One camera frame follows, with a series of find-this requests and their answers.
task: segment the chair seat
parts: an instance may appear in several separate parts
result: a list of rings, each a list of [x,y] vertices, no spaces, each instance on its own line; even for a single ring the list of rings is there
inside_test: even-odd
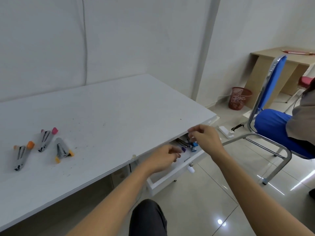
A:
[[[313,78],[310,78],[307,76],[302,76],[299,79],[299,86],[307,89],[310,86],[312,80],[313,80]]]
[[[256,116],[254,126],[258,134],[285,146],[290,151],[309,159],[315,158],[313,154],[288,137],[285,126],[290,118],[291,116],[288,114],[273,109],[265,109]]]

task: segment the red chair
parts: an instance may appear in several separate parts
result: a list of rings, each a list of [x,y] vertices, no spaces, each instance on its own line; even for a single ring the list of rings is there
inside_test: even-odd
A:
[[[301,89],[307,89],[310,84],[311,84],[311,81],[313,80],[313,78],[310,78],[310,77],[307,77],[307,76],[302,76],[300,79],[299,79],[299,83],[298,83],[298,89],[297,91],[286,101],[286,103],[288,103],[295,95],[297,95],[297,93],[301,90]],[[294,103],[292,103],[290,105],[290,107],[294,106],[297,102],[297,100],[294,101]]]

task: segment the chrome chair frame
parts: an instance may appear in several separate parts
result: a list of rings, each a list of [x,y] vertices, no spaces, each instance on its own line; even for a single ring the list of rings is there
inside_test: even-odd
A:
[[[271,75],[272,75],[272,73],[273,73],[273,71],[274,71],[276,65],[278,64],[278,62],[280,61],[280,59],[282,59],[284,56],[285,56],[285,55],[280,55],[279,57],[275,58],[274,61],[273,61],[272,64],[271,64],[270,68],[269,68],[269,71],[268,71],[267,77],[266,77],[266,79],[265,79],[265,81],[264,81],[262,90],[261,90],[261,92],[260,92],[260,94],[259,94],[259,96],[258,96],[258,98],[257,98],[257,101],[256,101],[256,103],[255,103],[255,105],[254,105],[254,107],[253,107],[253,110],[252,110],[252,112],[251,112],[251,114],[250,114],[250,117],[249,117],[249,119],[248,119],[248,121],[247,121],[247,123],[246,123],[246,126],[247,126],[247,128],[248,128],[248,130],[249,130],[250,132],[248,132],[248,133],[246,133],[246,134],[244,134],[244,135],[241,135],[241,136],[239,136],[239,137],[236,137],[236,138],[234,138],[234,139],[231,139],[231,140],[229,140],[229,141],[223,143],[223,146],[225,146],[225,145],[230,144],[230,143],[233,143],[233,142],[235,142],[235,141],[237,141],[237,140],[245,139],[245,140],[247,140],[247,141],[249,141],[249,142],[251,142],[251,143],[253,143],[253,144],[255,144],[255,145],[259,146],[259,147],[261,147],[262,149],[264,149],[264,150],[270,152],[270,153],[273,154],[274,156],[280,157],[280,158],[283,160],[282,163],[281,163],[279,166],[277,166],[276,169],[275,169],[267,178],[264,178],[264,179],[263,179],[262,183],[263,183],[264,185],[266,185],[267,183],[269,183],[269,181],[270,181],[280,170],[282,170],[283,167],[285,167],[285,165],[292,159],[292,154],[297,155],[298,157],[301,157],[301,158],[304,158],[304,159],[308,159],[308,158],[306,158],[305,156],[302,156],[302,155],[300,155],[300,154],[298,154],[298,153],[296,153],[296,152],[290,151],[290,150],[289,150],[288,148],[286,148],[285,146],[283,146],[283,145],[281,145],[281,144],[279,144],[279,143],[277,143],[277,142],[275,142],[275,141],[273,141],[273,140],[271,140],[271,139],[269,139],[269,138],[266,138],[266,137],[264,137],[264,136],[258,134],[258,133],[257,133],[255,130],[253,130],[253,128],[251,127],[251,123],[252,123],[252,121],[255,119],[255,116],[256,116],[260,111],[262,111],[262,109],[258,109],[258,106],[259,106],[260,101],[262,100],[263,93],[264,93],[265,90],[266,90],[267,83],[269,82],[269,80],[270,80],[270,78],[271,78]],[[259,143],[256,143],[255,141],[249,139],[249,138],[248,138],[249,136],[257,136],[257,137],[259,137],[259,138],[261,138],[261,139],[264,139],[265,141],[270,142],[270,143],[272,143],[272,144],[278,146],[279,149],[278,149],[277,152],[274,152],[274,151],[272,151],[272,150],[270,150],[270,149],[268,149],[268,148],[266,148],[266,147],[260,145]],[[281,153],[282,150],[285,150],[285,151],[286,151],[287,157],[284,157],[284,156],[280,155],[280,153]]]

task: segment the black shoe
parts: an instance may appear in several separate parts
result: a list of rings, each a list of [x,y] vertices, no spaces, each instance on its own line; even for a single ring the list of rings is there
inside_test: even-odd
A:
[[[310,195],[310,197],[312,197],[313,199],[315,199],[315,189],[310,190],[310,191],[309,191],[309,195]]]

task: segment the wooden desk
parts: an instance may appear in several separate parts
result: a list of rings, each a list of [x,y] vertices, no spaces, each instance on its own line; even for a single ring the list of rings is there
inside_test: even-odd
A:
[[[281,50],[315,52],[313,50],[294,47],[277,47],[273,49],[252,52],[251,54],[258,56],[258,59],[245,85],[245,88],[253,92],[253,96],[246,103],[247,107],[254,107],[273,59],[279,55],[285,54]],[[297,90],[299,78],[304,75],[309,67],[313,67],[315,64],[315,56],[296,54],[287,54],[287,56],[288,58],[279,77],[278,83],[272,95],[270,96],[270,99],[266,103],[265,108],[270,107],[271,103],[280,92],[293,95]]]
[[[0,231],[216,118],[150,75],[0,103],[0,113]],[[53,127],[75,156],[56,164],[53,139],[15,171],[13,145],[37,144],[40,130]],[[190,154],[177,172],[197,157]]]

